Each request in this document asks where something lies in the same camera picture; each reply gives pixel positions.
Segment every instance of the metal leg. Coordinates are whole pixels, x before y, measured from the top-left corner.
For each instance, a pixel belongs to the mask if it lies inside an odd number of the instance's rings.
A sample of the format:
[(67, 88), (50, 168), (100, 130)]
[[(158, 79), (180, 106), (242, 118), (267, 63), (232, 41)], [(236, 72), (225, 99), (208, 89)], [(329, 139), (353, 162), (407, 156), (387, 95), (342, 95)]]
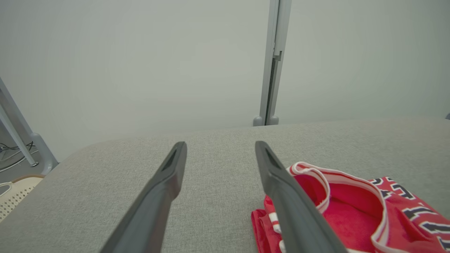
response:
[(8, 130), (9, 134), (13, 138), (13, 140), (16, 142), (17, 146), (19, 147), (20, 151), (22, 151), (22, 154), (25, 156), (25, 158), (30, 163), (31, 167), (36, 166), (38, 163), (35, 162), (33, 157), (31, 156), (30, 152), (28, 152), (27, 146), (22, 142), (22, 139), (20, 139), (19, 134), (14, 129), (13, 124), (9, 120), (8, 116), (6, 115), (5, 110), (0, 105), (0, 120), (3, 122), (4, 126)]

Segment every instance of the white wall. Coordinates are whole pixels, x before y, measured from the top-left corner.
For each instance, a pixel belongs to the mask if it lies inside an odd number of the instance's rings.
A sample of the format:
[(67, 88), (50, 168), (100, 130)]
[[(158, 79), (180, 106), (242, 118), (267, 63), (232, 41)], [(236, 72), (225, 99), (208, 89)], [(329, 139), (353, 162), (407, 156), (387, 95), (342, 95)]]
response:
[(292, 0), (280, 124), (450, 113), (450, 1)]
[(0, 77), (56, 158), (103, 140), (251, 126), (268, 0), (7, 0)]

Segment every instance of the beige perforated chair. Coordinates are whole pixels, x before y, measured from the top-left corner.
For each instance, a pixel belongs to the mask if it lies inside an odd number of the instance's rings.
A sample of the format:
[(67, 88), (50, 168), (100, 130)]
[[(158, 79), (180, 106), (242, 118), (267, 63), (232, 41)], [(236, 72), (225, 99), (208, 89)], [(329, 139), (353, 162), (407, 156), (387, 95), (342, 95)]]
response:
[(0, 184), (0, 187), (9, 186), (9, 189), (0, 195), (0, 222), (11, 213), (43, 178), (43, 175), (27, 175), (12, 182)]

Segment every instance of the red jersey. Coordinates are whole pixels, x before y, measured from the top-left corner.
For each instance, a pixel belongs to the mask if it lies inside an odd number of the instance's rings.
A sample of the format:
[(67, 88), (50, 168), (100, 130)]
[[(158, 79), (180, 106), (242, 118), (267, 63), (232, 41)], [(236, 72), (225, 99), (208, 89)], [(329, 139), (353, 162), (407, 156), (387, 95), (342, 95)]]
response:
[[(349, 252), (450, 251), (450, 221), (389, 177), (367, 181), (303, 162), (286, 170)], [(286, 252), (268, 196), (264, 208), (252, 212), (258, 251)]]

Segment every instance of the gray fabric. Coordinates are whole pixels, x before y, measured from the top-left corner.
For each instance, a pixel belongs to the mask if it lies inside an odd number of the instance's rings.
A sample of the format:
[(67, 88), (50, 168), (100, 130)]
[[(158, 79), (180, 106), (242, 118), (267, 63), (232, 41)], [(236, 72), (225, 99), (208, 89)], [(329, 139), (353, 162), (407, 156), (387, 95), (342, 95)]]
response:
[(289, 166), (305, 161), (366, 179), (390, 176), (450, 217), (450, 121), (403, 118), (261, 126), (84, 148), (0, 223), (2, 252), (97, 252), (172, 145), (188, 158), (163, 252), (257, 252), (250, 213), (264, 193), (254, 154), (266, 141)]

